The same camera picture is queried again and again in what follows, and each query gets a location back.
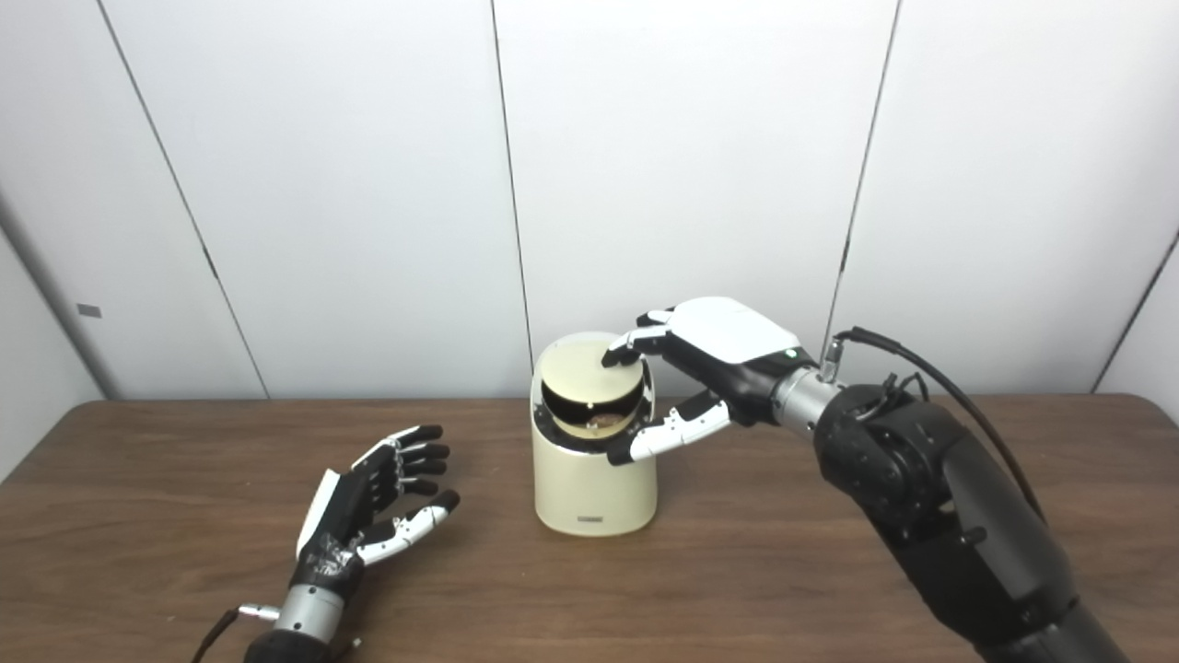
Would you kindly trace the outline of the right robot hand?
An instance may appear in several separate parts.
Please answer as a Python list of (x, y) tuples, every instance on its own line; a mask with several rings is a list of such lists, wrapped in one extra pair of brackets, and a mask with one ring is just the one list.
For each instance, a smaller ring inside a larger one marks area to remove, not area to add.
[(731, 424), (784, 425), (804, 433), (837, 392), (822, 381), (821, 365), (799, 337), (736, 298), (687, 298), (651, 310), (635, 324), (608, 344), (602, 366), (660, 356), (704, 389), (659, 424), (644, 425), (630, 441), (611, 442), (606, 457), (612, 466), (683, 448)]

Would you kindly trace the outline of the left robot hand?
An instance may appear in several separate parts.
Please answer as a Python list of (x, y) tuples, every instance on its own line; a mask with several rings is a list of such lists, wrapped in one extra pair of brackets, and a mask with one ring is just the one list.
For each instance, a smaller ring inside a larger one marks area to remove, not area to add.
[(350, 470), (327, 470), (299, 526), (290, 584), (349, 604), (365, 571), (404, 553), (454, 512), (457, 492), (439, 488), (450, 449), (442, 425), (391, 433)]

